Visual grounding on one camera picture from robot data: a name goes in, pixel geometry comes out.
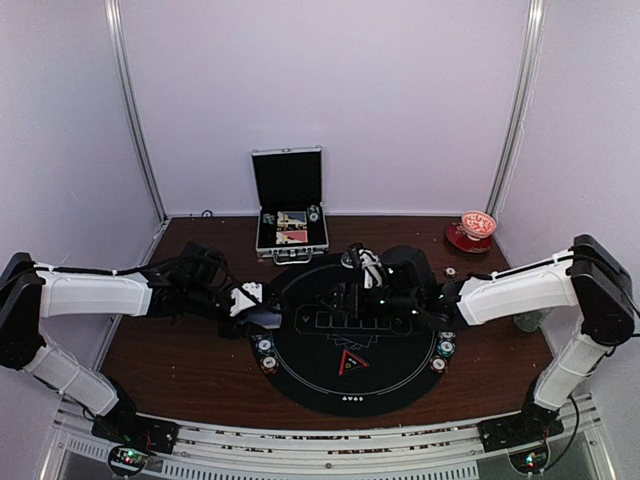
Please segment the green chips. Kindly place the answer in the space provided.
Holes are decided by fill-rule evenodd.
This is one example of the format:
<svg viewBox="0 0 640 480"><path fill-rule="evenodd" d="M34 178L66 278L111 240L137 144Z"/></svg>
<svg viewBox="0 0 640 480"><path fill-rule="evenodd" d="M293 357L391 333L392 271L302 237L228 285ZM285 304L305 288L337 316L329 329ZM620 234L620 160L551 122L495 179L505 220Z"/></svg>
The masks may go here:
<svg viewBox="0 0 640 480"><path fill-rule="evenodd" d="M256 350L261 355L269 356L274 351L273 340L271 338L267 338L267 337L257 339L256 342L255 342L255 347L256 347Z"/></svg>
<svg viewBox="0 0 640 480"><path fill-rule="evenodd" d="M442 339L438 342L436 350L439 356L450 358L456 351L456 345L449 339Z"/></svg>

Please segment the blue patterned card deck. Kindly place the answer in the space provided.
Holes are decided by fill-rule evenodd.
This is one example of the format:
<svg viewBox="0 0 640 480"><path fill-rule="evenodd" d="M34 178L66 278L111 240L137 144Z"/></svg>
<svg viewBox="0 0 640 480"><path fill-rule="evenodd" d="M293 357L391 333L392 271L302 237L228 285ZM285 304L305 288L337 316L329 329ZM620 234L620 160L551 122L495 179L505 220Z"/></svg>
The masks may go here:
<svg viewBox="0 0 640 480"><path fill-rule="evenodd" d="M282 314L262 309L250 309L246 315L246 322L265 330L279 329L282 323Z"/></svg>

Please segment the orange chips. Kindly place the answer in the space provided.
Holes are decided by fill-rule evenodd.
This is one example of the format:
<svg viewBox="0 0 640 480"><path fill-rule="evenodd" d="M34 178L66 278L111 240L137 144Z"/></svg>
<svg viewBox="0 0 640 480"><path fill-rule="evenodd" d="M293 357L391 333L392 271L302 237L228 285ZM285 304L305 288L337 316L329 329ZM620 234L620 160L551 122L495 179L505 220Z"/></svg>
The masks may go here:
<svg viewBox="0 0 640 480"><path fill-rule="evenodd" d="M279 361L273 355L263 356L259 361L259 365L262 372L267 375L275 374L279 369Z"/></svg>
<svg viewBox="0 0 640 480"><path fill-rule="evenodd" d="M437 374L444 374L448 370L448 361L446 358L435 355L429 360L430 369Z"/></svg>

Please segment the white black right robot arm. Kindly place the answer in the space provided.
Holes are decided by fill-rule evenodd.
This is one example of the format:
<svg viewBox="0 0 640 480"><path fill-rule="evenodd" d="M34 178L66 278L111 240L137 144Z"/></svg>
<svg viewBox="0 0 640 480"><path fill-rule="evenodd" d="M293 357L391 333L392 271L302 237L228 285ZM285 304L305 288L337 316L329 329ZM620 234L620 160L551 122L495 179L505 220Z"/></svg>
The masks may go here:
<svg viewBox="0 0 640 480"><path fill-rule="evenodd" d="M630 275L589 235L541 261L445 283L413 246L376 255L353 244L346 255L346 267L361 272L361 280L336 283L320 298L337 317L408 320L417 328L454 332L506 317L579 310L572 338L531 383L513 419L513 433L522 441L543 435L600 361L635 333L639 309Z"/></svg>

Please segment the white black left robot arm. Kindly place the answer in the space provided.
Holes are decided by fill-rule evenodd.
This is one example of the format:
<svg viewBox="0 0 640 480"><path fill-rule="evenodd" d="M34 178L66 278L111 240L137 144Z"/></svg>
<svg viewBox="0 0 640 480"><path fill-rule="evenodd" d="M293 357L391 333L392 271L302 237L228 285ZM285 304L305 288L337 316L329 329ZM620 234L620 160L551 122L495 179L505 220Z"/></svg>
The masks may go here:
<svg viewBox="0 0 640 480"><path fill-rule="evenodd" d="M98 428L133 444L145 433L135 403L54 341L43 321L189 314L217 321L222 334L234 337L278 328L283 310L271 286L240 281L221 251L197 242L130 269L54 266L18 252L1 273L1 364L74 400Z"/></svg>

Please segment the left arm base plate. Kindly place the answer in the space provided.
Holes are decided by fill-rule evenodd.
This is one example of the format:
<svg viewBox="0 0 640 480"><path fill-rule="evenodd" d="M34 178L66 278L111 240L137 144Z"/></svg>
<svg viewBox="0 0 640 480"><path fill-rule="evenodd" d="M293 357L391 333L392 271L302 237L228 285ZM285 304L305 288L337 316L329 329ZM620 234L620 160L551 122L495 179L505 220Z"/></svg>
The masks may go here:
<svg viewBox="0 0 640 480"><path fill-rule="evenodd" d="M170 421L149 417L137 417L134 426L127 432L116 431L105 420L93 423L91 434L95 437L134 447L149 453L171 454L179 433L179 426Z"/></svg>

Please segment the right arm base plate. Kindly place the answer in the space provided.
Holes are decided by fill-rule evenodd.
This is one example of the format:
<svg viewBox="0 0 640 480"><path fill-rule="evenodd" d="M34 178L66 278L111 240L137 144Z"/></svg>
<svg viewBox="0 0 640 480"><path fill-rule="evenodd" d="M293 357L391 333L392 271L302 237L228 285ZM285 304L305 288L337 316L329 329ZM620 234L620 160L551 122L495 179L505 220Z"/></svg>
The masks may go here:
<svg viewBox="0 0 640 480"><path fill-rule="evenodd" d="M522 412L484 420L477 427L485 452L542 442L564 432L563 423L558 418L545 423L540 417L526 416Z"/></svg>

